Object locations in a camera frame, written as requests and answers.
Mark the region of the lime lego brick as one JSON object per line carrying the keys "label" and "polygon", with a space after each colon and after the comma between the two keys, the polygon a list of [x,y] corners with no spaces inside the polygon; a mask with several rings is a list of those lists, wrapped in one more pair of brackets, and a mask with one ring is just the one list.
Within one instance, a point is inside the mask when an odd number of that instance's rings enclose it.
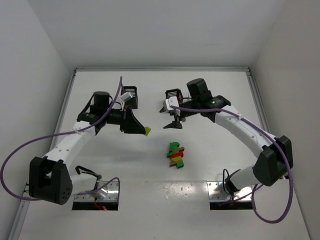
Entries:
{"label": "lime lego brick", "polygon": [[149,133],[151,132],[151,128],[148,127],[148,126],[146,126],[146,127],[144,128],[144,131],[145,131],[144,135],[145,135],[145,136],[148,136]]}

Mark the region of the green red brown lego stack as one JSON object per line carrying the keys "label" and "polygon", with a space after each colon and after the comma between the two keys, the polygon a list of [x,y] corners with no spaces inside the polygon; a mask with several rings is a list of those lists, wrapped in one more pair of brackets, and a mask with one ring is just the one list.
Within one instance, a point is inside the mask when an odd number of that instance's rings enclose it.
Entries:
{"label": "green red brown lego stack", "polygon": [[180,146],[179,142],[171,142],[169,144],[166,157],[170,160],[170,167],[176,167],[177,169],[184,167],[184,150],[185,148],[183,146]]}

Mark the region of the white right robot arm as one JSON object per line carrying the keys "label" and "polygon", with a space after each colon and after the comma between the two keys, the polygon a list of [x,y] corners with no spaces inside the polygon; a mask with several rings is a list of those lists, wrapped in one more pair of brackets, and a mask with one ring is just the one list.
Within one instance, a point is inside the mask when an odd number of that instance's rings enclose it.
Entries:
{"label": "white right robot arm", "polygon": [[187,88],[189,97],[183,97],[179,88],[165,92],[160,111],[174,116],[174,121],[166,128],[182,129],[187,117],[200,114],[228,130],[257,158],[255,164],[233,172],[224,180],[228,195],[253,185],[270,187],[293,167],[292,142],[288,137],[276,137],[264,131],[243,117],[225,97],[212,96],[203,78],[189,81]]}

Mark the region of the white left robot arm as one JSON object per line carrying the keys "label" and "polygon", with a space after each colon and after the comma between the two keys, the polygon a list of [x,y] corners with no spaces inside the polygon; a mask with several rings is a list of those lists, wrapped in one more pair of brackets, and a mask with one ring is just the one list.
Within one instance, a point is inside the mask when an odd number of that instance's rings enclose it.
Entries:
{"label": "white left robot arm", "polygon": [[70,134],[43,157],[34,157],[29,164],[28,194],[43,201],[64,205],[73,195],[94,195],[100,190],[101,175],[76,166],[71,175],[72,162],[82,148],[106,125],[118,125],[125,134],[148,135],[150,129],[134,116],[138,107],[137,91],[130,87],[121,91],[121,107],[114,109],[114,101],[106,91],[96,91],[77,116]]}

